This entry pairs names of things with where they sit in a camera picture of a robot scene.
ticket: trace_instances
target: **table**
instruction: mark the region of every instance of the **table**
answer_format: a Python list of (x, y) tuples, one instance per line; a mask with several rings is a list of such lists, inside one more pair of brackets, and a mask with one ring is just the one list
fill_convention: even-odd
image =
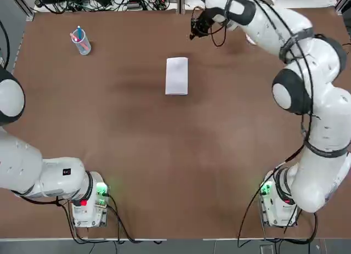
[[(341, 43), (349, 38), (333, 8), (301, 9)], [(69, 33), (92, 44), (78, 54)], [(79, 157), (101, 173), (135, 238), (235, 238), (264, 175), (301, 144), (300, 118), (280, 109), (271, 83), (278, 58), (249, 45), (240, 30), (216, 48), (188, 40), (190, 13), (37, 14), (27, 25), (14, 76), (26, 92), (23, 117), (6, 129), (43, 157)], [(221, 40), (222, 33), (215, 39)], [(189, 58), (189, 95), (165, 96), (166, 58)], [(351, 91), (350, 61), (335, 85)], [(318, 237), (351, 238), (350, 175), (319, 212)], [(69, 238), (55, 206), (31, 205), (1, 190), (0, 238)], [(286, 237), (307, 238), (303, 215)], [(89, 238), (117, 237), (108, 228)], [(262, 238), (258, 207), (242, 232)], [(267, 236), (282, 236), (267, 229)]]

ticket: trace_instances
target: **gray floor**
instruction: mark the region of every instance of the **gray floor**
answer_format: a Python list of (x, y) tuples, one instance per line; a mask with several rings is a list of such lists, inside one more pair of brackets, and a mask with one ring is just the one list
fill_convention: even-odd
[[(260, 254), (260, 246), (271, 245), (255, 240), (238, 249), (236, 241), (203, 241), (203, 240), (167, 240), (161, 245), (151, 242), (131, 244), (126, 242), (118, 247), (119, 254)], [(0, 242), (0, 253), (6, 254), (59, 254), (75, 253), (89, 254), (92, 244), (78, 245), (72, 240), (59, 241), (13, 241)], [(351, 249), (351, 240), (315, 240), (311, 244), (311, 254), (344, 254)], [(96, 244), (91, 254), (115, 254), (115, 245), (112, 242)], [(297, 246), (283, 242), (280, 247), (281, 254), (308, 253), (307, 245)]]
[[(26, 25), (26, 15), (13, 0), (0, 0), (0, 20), (9, 36), (10, 61), (7, 70), (12, 71)], [(0, 30), (0, 49), (2, 57), (6, 58), (6, 41), (2, 30)]]

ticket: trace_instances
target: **white robotic arm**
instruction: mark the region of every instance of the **white robotic arm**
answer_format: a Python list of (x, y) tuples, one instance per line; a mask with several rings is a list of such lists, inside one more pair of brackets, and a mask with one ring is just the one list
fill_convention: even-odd
[(20, 83), (0, 66), (0, 188), (30, 199), (69, 199), (78, 227), (105, 223), (108, 190), (101, 175), (86, 171), (78, 158), (43, 159), (38, 149), (2, 128), (18, 120), (24, 108)]
[(296, 205), (316, 212), (350, 169), (351, 95), (332, 84), (345, 68), (346, 53), (335, 40), (314, 35), (311, 22), (293, 10), (275, 8), (288, 30), (258, 0), (202, 1), (206, 8), (198, 19), (192, 19), (190, 39), (208, 35), (215, 22), (227, 30), (242, 28), (256, 45), (287, 64), (273, 79), (276, 103), (291, 113), (313, 118), (299, 163), (278, 170), (261, 191), (265, 221), (283, 227), (292, 216), (291, 225)]

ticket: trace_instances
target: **clear cup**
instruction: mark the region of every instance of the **clear cup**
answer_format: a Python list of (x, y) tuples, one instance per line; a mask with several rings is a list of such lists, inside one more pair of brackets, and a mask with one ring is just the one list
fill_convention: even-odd
[(79, 40), (79, 35), (78, 35), (78, 29), (76, 29), (72, 34), (73, 36), (71, 37), (72, 42), (76, 45), (76, 47), (79, 50), (79, 53), (81, 53), (82, 55), (87, 55), (90, 53), (90, 51), (92, 50), (92, 46), (89, 43), (89, 40), (86, 36), (86, 32), (82, 30), (82, 39)]

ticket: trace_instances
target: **black cable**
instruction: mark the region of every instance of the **black cable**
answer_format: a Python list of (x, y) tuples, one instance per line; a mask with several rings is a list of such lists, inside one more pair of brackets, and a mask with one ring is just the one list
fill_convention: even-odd
[(278, 247), (278, 254), (280, 254), (280, 246), (283, 243), (283, 240), (279, 242), (279, 247)]
[(95, 243), (93, 244), (92, 248), (89, 251), (89, 254), (91, 254), (93, 252), (93, 249), (95, 248)]
[(121, 226), (122, 226), (122, 229), (125, 233), (125, 235), (127, 236), (127, 239), (131, 242), (131, 243), (141, 243), (142, 241), (139, 241), (139, 240), (135, 240), (135, 239), (132, 239), (131, 236), (129, 236), (127, 230), (126, 230), (126, 227), (124, 226), (123, 222), (122, 222), (122, 219), (120, 218), (120, 216), (118, 215), (118, 213), (116, 212), (116, 210), (114, 210), (113, 207), (111, 207), (110, 205), (107, 205), (107, 209), (111, 210), (115, 216), (117, 217), (117, 220), (121, 223)]
[(53, 3), (52, 5), (53, 5), (53, 7), (54, 7), (54, 9), (55, 9), (56, 12), (59, 12), (59, 11), (60, 11), (59, 8), (56, 6), (56, 4)]
[(116, 254), (118, 254), (118, 247), (117, 247), (117, 244), (116, 244), (116, 242), (115, 242), (114, 240), (113, 240), (112, 242), (113, 242), (114, 245), (115, 245)]
[(309, 239), (307, 240), (297, 240), (297, 239), (284, 239), (287, 242), (293, 243), (293, 244), (297, 244), (297, 245), (306, 245), (306, 244), (310, 244), (314, 238), (316, 237), (317, 234), (317, 230), (318, 230), (318, 216), (317, 213), (313, 213), (314, 215), (314, 229), (312, 232), (312, 235), (309, 237)]
[(148, 1), (148, 6), (153, 10), (153, 11), (156, 11), (156, 10), (159, 10), (159, 9), (156, 9), (157, 5), (156, 5), (156, 0), (153, 2), (151, 0), (147, 0)]
[(68, 208), (68, 216), (69, 216), (69, 223), (70, 223), (70, 226), (72, 227), (72, 230), (75, 232), (77, 238), (80, 239), (81, 241), (83, 241), (84, 243), (98, 244), (98, 243), (110, 242), (110, 240), (100, 240), (100, 241), (96, 241), (96, 240), (87, 240), (87, 239), (81, 238), (80, 235), (78, 234), (78, 232), (76, 231), (75, 226), (74, 226), (74, 223), (73, 223), (73, 221), (72, 221), (70, 208)]
[(43, 0), (39, 0), (43, 6), (49, 10), (49, 12), (53, 13), (53, 14), (63, 14), (64, 12), (66, 12), (67, 8), (68, 8), (68, 4), (69, 4), (69, 0), (66, 1), (66, 7), (65, 9), (63, 9), (62, 11), (58, 11), (58, 12), (55, 12), (55, 11), (52, 11), (45, 3), (43, 3)]
[(213, 38), (213, 33), (212, 33), (212, 27), (210, 27), (210, 31), (211, 31), (211, 39), (212, 39), (212, 42), (213, 44), (216, 46), (216, 47), (221, 47), (222, 45), (224, 45), (225, 43), (225, 39), (227, 37), (227, 28), (224, 29), (224, 37), (223, 37), (223, 41), (221, 44), (216, 44), (214, 38)]
[[(253, 1), (257, 4), (257, 6), (259, 6), (259, 7), (261, 8), (261, 10), (263, 11), (263, 13), (266, 15), (266, 17), (267, 17), (268, 20), (270, 21), (272, 27), (276, 30), (276, 26), (275, 26), (274, 22), (272, 21), (272, 19), (271, 19), (271, 18), (269, 17), (269, 15), (267, 14), (267, 12), (262, 8), (262, 6), (261, 6), (256, 0), (253, 0)], [(293, 33), (292, 33), (291, 29), (287, 26), (287, 24), (284, 22), (284, 20), (281, 18), (281, 16), (274, 10), (274, 8), (271, 7), (271, 6), (270, 6), (267, 2), (265, 2), (264, 0), (259, 0), (259, 1), (265, 3), (265, 4), (276, 14), (276, 16), (277, 16), (277, 17), (279, 18), (279, 20), (283, 23), (283, 25), (287, 28), (288, 32), (290, 33), (290, 35), (291, 35), (291, 37), (292, 37), (292, 36), (293, 36)], [(301, 55), (302, 55), (302, 57), (303, 57), (303, 59), (304, 59), (304, 61), (305, 61), (306, 67), (307, 67), (308, 72), (309, 72), (309, 79), (310, 79), (310, 86), (311, 86), (311, 99), (312, 99), (312, 102), (311, 102), (311, 106), (310, 106), (310, 121), (309, 121), (308, 132), (307, 132), (307, 134), (306, 134), (306, 136), (305, 136), (305, 140), (308, 141), (308, 140), (309, 140), (309, 135), (310, 135), (310, 130), (311, 130), (311, 125), (312, 125), (312, 115), (313, 115), (313, 81), (312, 81), (312, 75), (311, 75), (311, 72), (310, 72), (310, 68), (309, 68), (309, 65), (308, 65), (308, 63), (307, 63), (307, 60), (306, 60), (306, 58), (305, 58), (305, 55), (304, 55), (304, 53), (303, 53), (303, 51), (302, 51), (302, 48), (300, 47), (300, 45), (299, 45), (297, 42), (296, 42), (295, 44), (297, 45), (297, 47), (298, 47), (298, 49), (299, 49), (299, 51), (300, 51), (300, 53), (301, 53)], [(303, 79), (304, 77), (303, 77), (302, 68), (301, 68), (299, 62), (297, 61), (297, 58), (296, 58), (294, 55), (293, 55), (293, 58), (294, 58), (294, 60), (296, 61), (297, 65), (298, 65), (298, 67), (299, 67), (299, 69), (300, 69), (300, 72), (301, 72), (301, 74), (302, 74), (302, 79)], [(304, 147), (304, 144), (303, 144), (294, 154), (292, 154), (285, 162), (288, 162), (288, 161), (292, 160), (293, 158), (295, 158), (295, 157), (301, 152), (301, 150), (303, 149), (303, 147)], [(244, 214), (244, 217), (243, 217), (243, 219), (242, 219), (241, 225), (240, 225), (240, 229), (239, 229), (239, 235), (238, 235), (238, 239), (237, 239), (237, 246), (238, 246), (238, 247), (242, 247), (242, 246), (244, 246), (246, 243), (250, 242), (250, 241), (247, 241), (247, 242), (245, 242), (244, 244), (242, 244), (241, 246), (239, 245), (239, 240), (240, 240), (240, 234), (241, 234), (242, 226), (243, 226), (243, 224), (244, 224), (244, 221), (245, 221), (246, 215), (247, 215), (247, 213), (248, 213), (248, 210), (249, 210), (250, 206), (252, 205), (252, 203), (253, 203), (253, 201), (254, 201), (254, 198), (257, 196), (257, 194), (259, 193), (259, 191), (260, 191), (260, 189), (262, 188), (262, 186), (264, 185), (264, 183), (265, 183), (268, 179), (270, 179), (272, 176), (274, 176), (275, 172), (276, 172), (283, 164), (280, 164), (278, 167), (276, 167), (276, 168), (273, 170), (273, 173), (272, 173), (268, 178), (266, 178), (266, 180), (261, 184), (261, 186), (259, 187), (259, 189), (256, 191), (256, 193), (255, 193), (254, 196), (252, 197), (250, 203), (248, 204), (248, 206), (247, 206), (247, 208), (246, 208), (246, 211), (245, 211), (245, 214)], [(314, 232), (313, 232), (311, 238), (314, 238), (314, 237), (315, 237), (316, 229), (317, 229), (317, 226), (318, 226), (318, 219), (317, 219), (317, 217), (316, 217), (316, 214), (315, 214), (315, 218), (316, 218), (316, 224), (315, 224)], [(305, 244), (305, 241), (295, 241), (295, 240), (286, 240), (286, 241), (291, 242), (291, 243), (294, 242), (295, 244)]]
[(69, 217), (69, 215), (68, 215), (68, 213), (67, 213), (67, 209), (66, 209), (66, 207), (64, 207), (64, 206), (62, 206), (62, 205), (61, 205), (60, 207), (62, 207), (62, 209), (65, 211), (65, 214), (66, 214), (66, 218), (67, 218), (68, 225), (69, 225), (69, 228), (70, 228), (70, 233), (71, 233), (72, 239), (73, 239), (73, 240), (75, 241), (75, 243), (77, 243), (77, 244), (80, 244), (80, 245), (86, 244), (87, 242), (79, 242), (79, 241), (76, 239), (76, 237), (75, 237), (74, 234), (73, 234), (72, 223), (71, 223), (71, 219), (70, 219), (70, 217)]
[(35, 205), (56, 205), (57, 202), (60, 202), (64, 199), (59, 199), (59, 200), (55, 200), (55, 201), (48, 201), (48, 202), (44, 202), (44, 201), (35, 201), (29, 198), (26, 198), (24, 196), (20, 196), (22, 199), (26, 200), (29, 203), (35, 204)]
[(160, 7), (160, 5), (164, 5), (163, 3), (160, 2), (160, 0), (155, 0), (152, 4), (154, 6), (155, 9), (153, 10), (156, 10), (156, 11), (165, 11), (169, 8), (169, 6), (171, 5), (171, 1), (170, 0), (165, 0), (165, 1), (168, 1), (168, 5), (167, 6), (162, 6)]
[[(103, 196), (108, 196), (112, 200), (112, 202), (114, 203), (114, 206), (115, 206), (116, 213), (118, 214), (118, 208), (117, 208), (117, 204), (116, 204), (115, 199), (109, 194), (103, 194)], [(119, 222), (117, 222), (117, 230), (118, 230), (117, 241), (120, 242), (121, 239), (120, 239), (120, 223)]]
[(114, 11), (118, 11), (118, 10), (120, 9), (120, 7), (121, 7), (122, 5), (125, 5), (125, 4), (127, 4), (127, 3), (124, 3), (124, 0), (122, 0), (122, 2), (120, 3), (120, 5), (119, 5)]
[(302, 213), (302, 209), (300, 209), (300, 211), (297, 213), (297, 215), (296, 215), (296, 223), (297, 223), (297, 221), (298, 221), (298, 219), (299, 219), (299, 217), (300, 217), (300, 215), (301, 215), (301, 213)]
[(6, 62), (4, 65), (4, 69), (7, 68), (7, 66), (9, 65), (9, 61), (10, 61), (10, 40), (9, 40), (9, 36), (6, 32), (5, 26), (3, 25), (3, 23), (0, 20), (0, 27), (2, 29), (2, 31), (4, 32), (5, 35), (5, 40), (6, 40), (6, 48), (7, 48), (7, 53), (6, 53)]
[[(191, 19), (194, 19), (194, 12), (195, 12), (196, 9), (199, 9), (199, 10), (203, 11), (203, 9), (201, 7), (195, 6), (193, 8), (193, 12), (191, 13)], [(211, 32), (211, 33), (204, 33), (202, 31), (200, 31), (197, 27), (195, 27), (195, 28), (196, 28), (196, 31), (199, 32), (200, 34), (205, 35), (205, 36), (209, 36), (209, 35), (214, 35), (215, 33), (217, 33), (220, 30), (222, 30), (224, 27), (225, 27), (225, 25), (222, 25), (219, 29), (215, 30), (215, 32)]]
[(257, 196), (257, 194), (259, 193), (259, 191), (261, 190), (261, 188), (263, 187), (263, 185), (265, 184), (265, 182), (267, 182), (274, 174), (276, 171), (278, 171), (280, 169), (280, 167), (282, 167), (284, 164), (290, 162), (292, 159), (294, 159), (302, 150), (302, 148), (304, 147), (304, 145), (302, 145), (299, 149), (297, 149), (292, 155), (290, 155), (283, 163), (279, 164), (277, 167), (274, 168), (272, 174), (267, 177), (263, 183), (260, 185), (260, 187), (257, 189), (256, 193), (253, 195), (250, 203), (248, 203), (248, 206), (246, 207), (246, 210), (245, 210), (245, 213), (244, 213), (244, 216), (241, 220), (241, 225), (240, 225), (240, 229), (239, 229), (239, 233), (238, 233), (238, 237), (237, 237), (237, 247), (243, 247), (245, 244), (247, 244), (248, 242), (250, 242), (251, 240), (248, 240), (247, 242), (243, 243), (241, 246), (239, 246), (239, 240), (240, 240), (240, 235), (241, 235), (241, 231), (242, 231), (242, 227), (244, 225), (244, 221), (245, 221), (245, 218), (246, 218), (246, 215), (248, 213), (248, 210), (250, 209), (250, 206), (252, 205), (255, 197)]
[[(284, 21), (284, 19), (278, 14), (278, 12), (269, 4), (267, 3), (265, 0), (259, 0), (260, 2), (264, 3), (266, 6), (269, 7), (269, 9), (276, 15), (276, 17), (281, 21), (281, 23), (284, 25), (284, 27), (286, 28), (286, 30), (289, 32), (290, 36), (293, 37), (293, 32), (291, 31), (291, 29), (289, 28), (289, 26), (287, 25), (287, 23)], [(311, 133), (311, 127), (312, 127), (312, 116), (313, 116), (313, 100), (314, 100), (314, 88), (313, 88), (313, 80), (312, 80), (312, 73), (311, 73), (311, 70), (309, 68), (309, 65), (308, 65), (308, 62), (307, 62), (307, 59), (306, 59), (306, 56), (305, 54), (303, 53), (302, 51), (302, 48), (300, 46), (300, 44), (298, 42), (295, 42), (295, 45), (297, 46), (297, 48), (299, 49), (300, 51), (300, 54), (305, 62), (305, 65), (307, 67), (307, 70), (308, 70), (308, 75), (309, 75), (309, 80), (310, 80), (310, 90), (311, 90), (311, 105), (310, 105), (310, 121), (309, 121), (309, 125), (308, 125), (308, 131), (306, 133), (306, 136), (305, 136), (305, 141), (308, 142), (309, 141), (309, 136), (310, 136), (310, 133)]]

